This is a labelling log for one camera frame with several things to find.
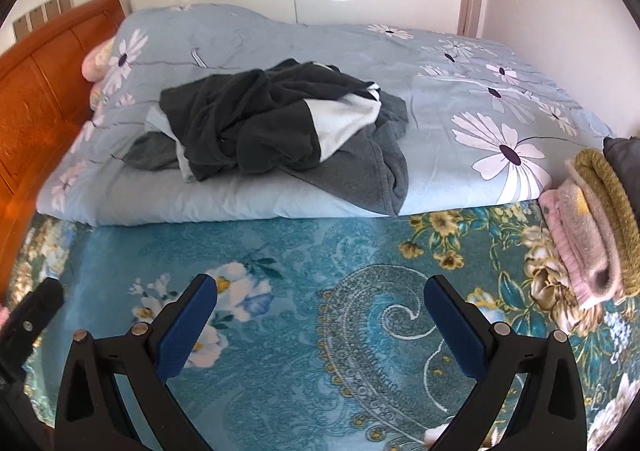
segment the gray folded cloth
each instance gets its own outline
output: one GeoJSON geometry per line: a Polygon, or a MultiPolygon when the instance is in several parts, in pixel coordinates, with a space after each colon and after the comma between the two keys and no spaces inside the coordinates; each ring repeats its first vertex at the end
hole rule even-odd
{"type": "Polygon", "coordinates": [[[606,137],[602,151],[618,176],[640,226],[640,138],[606,137]]]}
{"type": "MultiPolygon", "coordinates": [[[[331,157],[306,171],[280,170],[338,196],[367,211],[398,215],[409,187],[409,175],[398,140],[404,136],[408,115],[404,100],[380,92],[375,123],[355,133],[331,157]]],[[[161,132],[137,139],[124,157],[137,169],[177,167],[176,143],[161,132]]]]}

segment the blue gripper pad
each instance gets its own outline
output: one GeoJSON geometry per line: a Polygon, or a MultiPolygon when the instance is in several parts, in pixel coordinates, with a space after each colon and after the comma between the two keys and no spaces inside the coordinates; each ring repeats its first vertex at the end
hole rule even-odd
{"type": "Polygon", "coordinates": [[[163,383],[182,371],[217,300],[216,280],[207,275],[158,343],[156,373],[163,383]]]}
{"type": "Polygon", "coordinates": [[[449,345],[462,373],[478,382],[482,381],[487,368],[482,339],[433,278],[428,279],[424,285],[424,305],[449,345]]]}

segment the wooden headboard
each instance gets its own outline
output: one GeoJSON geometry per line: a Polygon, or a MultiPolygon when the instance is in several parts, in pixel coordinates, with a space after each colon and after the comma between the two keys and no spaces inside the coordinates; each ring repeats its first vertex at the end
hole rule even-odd
{"type": "Polygon", "coordinates": [[[38,191],[91,116],[82,59],[123,19],[119,0],[94,0],[0,56],[0,301],[38,191]]]}

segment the metal screw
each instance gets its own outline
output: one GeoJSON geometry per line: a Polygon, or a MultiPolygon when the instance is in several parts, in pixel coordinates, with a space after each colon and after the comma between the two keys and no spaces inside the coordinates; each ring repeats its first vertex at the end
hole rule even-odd
{"type": "Polygon", "coordinates": [[[79,329],[74,332],[74,341],[76,343],[81,343],[85,339],[86,339],[86,330],[79,329]]]}
{"type": "Polygon", "coordinates": [[[499,336],[506,336],[511,332],[511,327],[507,323],[495,323],[494,330],[499,336]]]}
{"type": "Polygon", "coordinates": [[[559,343],[566,342],[566,334],[562,330],[554,330],[554,339],[559,343]]]}
{"type": "Polygon", "coordinates": [[[149,325],[146,323],[136,323],[131,327],[131,333],[135,336],[144,335],[147,330],[149,330],[149,325]]]}

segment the olive green towel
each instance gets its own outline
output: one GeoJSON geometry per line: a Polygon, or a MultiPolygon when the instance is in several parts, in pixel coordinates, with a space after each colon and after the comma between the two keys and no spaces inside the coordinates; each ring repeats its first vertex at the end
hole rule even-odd
{"type": "Polygon", "coordinates": [[[640,233],[625,190],[609,162],[596,149],[580,151],[575,157],[575,169],[600,199],[613,229],[625,295],[636,295],[640,292],[640,233]]]}

